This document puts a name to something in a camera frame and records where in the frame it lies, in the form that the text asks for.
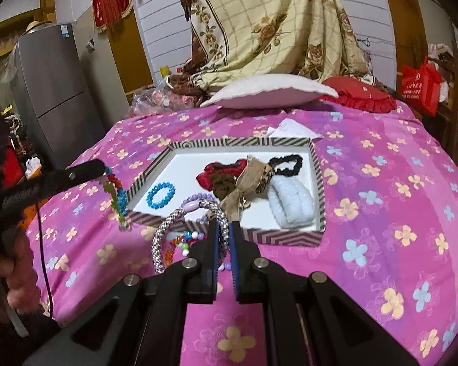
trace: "red pillow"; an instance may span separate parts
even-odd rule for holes
[[[321,96],[320,99],[339,103],[370,113],[389,113],[397,108],[395,100],[386,92],[379,91],[353,77],[331,77],[323,81],[324,85],[334,88],[339,97]]]

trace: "white pillow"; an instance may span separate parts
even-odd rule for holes
[[[321,95],[338,97],[327,85],[293,74],[261,74],[223,87],[200,107],[217,103],[231,109],[271,109],[298,106]]]

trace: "bed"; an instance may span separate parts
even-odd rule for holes
[[[127,188],[169,142],[260,137],[284,118],[323,136],[315,147],[327,229],[319,247],[260,245],[262,255],[299,275],[325,272],[420,364],[434,365],[458,331],[458,169],[402,102],[388,114],[315,101],[299,109],[210,106],[131,118],[76,163],[102,159]],[[54,317],[61,324],[127,273],[154,274],[154,230],[120,231],[109,199],[89,182],[41,209]],[[40,271],[36,221],[27,235]],[[38,284],[47,308],[41,273]],[[266,364],[260,306],[236,303],[228,271],[219,273],[217,290],[214,305],[188,307],[181,365]]]

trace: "red shopping bag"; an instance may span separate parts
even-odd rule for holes
[[[427,58],[419,70],[412,67],[402,67],[401,95],[404,101],[427,116],[435,116],[440,100],[441,74],[433,65],[428,64]]]

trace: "refrigerator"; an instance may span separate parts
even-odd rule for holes
[[[69,166],[105,136],[79,62],[71,24],[43,24],[19,37],[13,98],[36,151]]]

